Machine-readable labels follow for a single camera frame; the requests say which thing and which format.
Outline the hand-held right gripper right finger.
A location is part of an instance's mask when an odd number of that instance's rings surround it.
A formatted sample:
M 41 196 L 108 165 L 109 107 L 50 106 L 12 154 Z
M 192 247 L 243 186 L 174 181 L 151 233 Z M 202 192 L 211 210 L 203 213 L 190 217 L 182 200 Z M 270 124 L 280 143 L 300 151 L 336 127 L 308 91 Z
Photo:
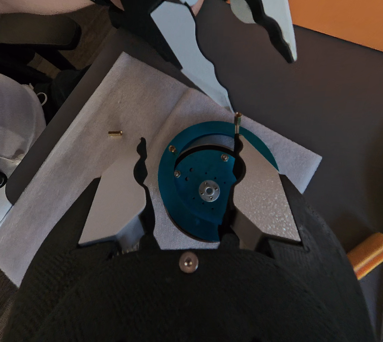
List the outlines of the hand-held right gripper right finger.
M 299 245 L 301 237 L 278 170 L 243 135 L 234 136 L 233 174 L 218 235 L 256 250 L 266 239 Z

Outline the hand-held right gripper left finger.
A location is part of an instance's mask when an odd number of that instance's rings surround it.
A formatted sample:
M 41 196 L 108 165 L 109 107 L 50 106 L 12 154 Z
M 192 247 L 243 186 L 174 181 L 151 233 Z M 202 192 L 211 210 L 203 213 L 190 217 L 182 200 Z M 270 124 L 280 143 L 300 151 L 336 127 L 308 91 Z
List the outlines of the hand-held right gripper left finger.
M 141 138 L 101 175 L 79 245 L 116 241 L 137 245 L 145 234 L 141 215 L 147 207 L 144 180 L 137 168 L 145 166 L 146 140 Z

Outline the blue round metal base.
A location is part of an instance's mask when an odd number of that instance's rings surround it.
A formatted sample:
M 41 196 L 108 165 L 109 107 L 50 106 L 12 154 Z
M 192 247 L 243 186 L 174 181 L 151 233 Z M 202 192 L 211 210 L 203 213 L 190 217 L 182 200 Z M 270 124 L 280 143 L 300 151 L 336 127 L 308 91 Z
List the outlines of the blue round metal base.
M 208 136 L 223 136 L 226 139 L 234 140 L 235 129 L 233 123 L 225 121 L 207 121 L 189 126 L 170 140 L 167 148 L 162 154 L 158 169 L 158 184 L 160 195 L 172 221 L 185 231 L 186 234 L 206 242 L 219 242 L 218 226 L 191 214 L 190 210 L 182 202 L 176 192 L 175 177 L 180 177 L 180 172 L 175 171 L 176 162 L 186 152 L 194 150 L 192 144 Z M 177 153 L 170 153 L 169 145 L 174 145 Z M 207 146 L 222 147 L 224 145 L 210 145 L 203 143 L 197 147 Z

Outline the blue disc with bearing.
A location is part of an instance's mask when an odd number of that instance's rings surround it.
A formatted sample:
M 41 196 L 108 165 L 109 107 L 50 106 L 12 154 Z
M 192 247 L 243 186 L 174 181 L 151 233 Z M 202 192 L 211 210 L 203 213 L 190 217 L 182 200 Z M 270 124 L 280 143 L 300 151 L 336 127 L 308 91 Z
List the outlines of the blue disc with bearing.
M 219 225 L 222 223 L 233 174 L 233 153 L 222 147 L 197 147 L 186 152 L 176 162 L 176 192 L 191 214 Z

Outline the dark grey desk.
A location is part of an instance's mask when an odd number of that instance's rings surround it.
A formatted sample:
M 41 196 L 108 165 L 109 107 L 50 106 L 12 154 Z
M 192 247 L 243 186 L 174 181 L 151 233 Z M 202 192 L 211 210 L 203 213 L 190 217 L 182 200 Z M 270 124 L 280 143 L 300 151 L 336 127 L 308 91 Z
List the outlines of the dark grey desk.
M 298 60 L 288 65 L 266 33 L 205 0 L 198 39 L 218 65 L 235 108 L 246 116 L 283 174 L 351 251 L 382 231 L 382 52 L 296 26 Z M 114 31 L 7 183 L 15 204 L 122 53 L 190 85 L 141 39 Z

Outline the white foam sheet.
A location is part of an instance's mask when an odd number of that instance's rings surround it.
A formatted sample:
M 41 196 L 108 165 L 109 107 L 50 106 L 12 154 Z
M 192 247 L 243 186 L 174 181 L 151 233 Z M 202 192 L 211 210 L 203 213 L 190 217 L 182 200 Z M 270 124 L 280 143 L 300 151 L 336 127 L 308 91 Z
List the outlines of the white foam sheet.
M 1 225 L 1 270 L 17 286 L 48 233 L 94 178 L 141 138 L 147 142 L 154 235 L 161 249 L 216 249 L 171 223 L 160 199 L 160 157 L 182 129 L 233 114 L 196 89 L 122 53 L 70 124 Z M 111 138 L 108 131 L 122 130 Z

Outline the black office chair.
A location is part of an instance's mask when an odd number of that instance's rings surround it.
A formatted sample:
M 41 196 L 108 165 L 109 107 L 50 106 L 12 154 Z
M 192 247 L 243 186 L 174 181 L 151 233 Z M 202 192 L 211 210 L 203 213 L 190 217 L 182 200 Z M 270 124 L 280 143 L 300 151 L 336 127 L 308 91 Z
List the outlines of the black office chair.
M 2 14 L 0 19 L 0 71 L 20 84 L 31 84 L 48 124 L 90 66 L 76 69 L 60 50 L 74 50 L 82 29 L 65 15 Z M 60 72 L 55 78 L 28 64 L 38 54 Z

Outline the orange handled screwdriver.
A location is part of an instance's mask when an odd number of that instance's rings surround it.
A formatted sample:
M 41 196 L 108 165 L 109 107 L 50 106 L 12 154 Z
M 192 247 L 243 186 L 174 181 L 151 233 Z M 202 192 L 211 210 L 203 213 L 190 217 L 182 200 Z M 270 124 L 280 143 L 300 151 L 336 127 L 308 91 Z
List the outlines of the orange handled screwdriver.
M 383 261 L 383 234 L 374 233 L 347 253 L 358 280 L 368 275 Z

